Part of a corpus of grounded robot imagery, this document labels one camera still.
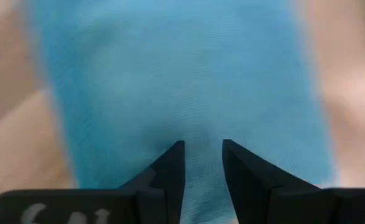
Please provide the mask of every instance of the blue fabric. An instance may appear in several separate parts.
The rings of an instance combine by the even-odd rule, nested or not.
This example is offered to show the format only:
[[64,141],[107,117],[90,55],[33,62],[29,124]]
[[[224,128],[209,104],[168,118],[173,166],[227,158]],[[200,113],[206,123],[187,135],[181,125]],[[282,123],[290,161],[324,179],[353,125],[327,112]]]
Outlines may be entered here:
[[227,223],[225,138],[333,181],[289,2],[25,0],[80,186],[116,188],[183,139],[182,223]]

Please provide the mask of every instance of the black clamp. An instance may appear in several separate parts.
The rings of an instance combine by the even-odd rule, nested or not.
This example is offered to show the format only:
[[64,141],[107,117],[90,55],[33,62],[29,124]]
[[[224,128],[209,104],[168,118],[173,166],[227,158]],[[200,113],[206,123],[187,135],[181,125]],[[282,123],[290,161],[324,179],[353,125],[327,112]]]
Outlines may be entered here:
[[[231,140],[225,178],[239,223],[365,224],[365,189],[321,190]],[[118,190],[15,190],[0,195],[0,224],[178,224],[184,142]]]

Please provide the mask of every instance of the blue sock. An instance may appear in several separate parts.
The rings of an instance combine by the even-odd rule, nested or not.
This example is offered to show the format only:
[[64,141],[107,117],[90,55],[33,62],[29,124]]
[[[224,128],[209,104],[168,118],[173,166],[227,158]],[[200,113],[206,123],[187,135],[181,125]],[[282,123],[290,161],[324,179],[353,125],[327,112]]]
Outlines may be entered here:
[[181,223],[227,223],[223,139],[313,184],[332,182],[289,3],[25,0],[80,186],[117,188],[185,140]]

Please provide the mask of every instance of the blurred background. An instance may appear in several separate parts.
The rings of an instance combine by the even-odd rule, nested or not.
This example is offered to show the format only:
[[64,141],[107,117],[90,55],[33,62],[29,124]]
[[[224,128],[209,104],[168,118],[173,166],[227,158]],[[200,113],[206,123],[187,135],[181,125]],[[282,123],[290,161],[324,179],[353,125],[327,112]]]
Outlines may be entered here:
[[[71,187],[48,90],[18,0],[0,0],[0,192]],[[295,0],[341,185],[365,187],[365,0]]]

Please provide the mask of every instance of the black plastic tool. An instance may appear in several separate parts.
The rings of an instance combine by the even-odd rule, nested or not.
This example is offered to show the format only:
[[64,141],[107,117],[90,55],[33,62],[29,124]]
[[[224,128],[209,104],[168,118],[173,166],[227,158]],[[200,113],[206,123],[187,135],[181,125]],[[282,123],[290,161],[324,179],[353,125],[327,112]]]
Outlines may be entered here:
[[0,195],[0,224],[178,224],[184,142],[118,190],[15,190]]
[[321,190],[231,140],[223,164],[241,224],[365,224],[365,189]]
[[[241,224],[365,224],[365,189],[311,185],[231,140],[225,178]],[[177,224],[184,142],[118,190],[18,190],[0,195],[0,224]]]

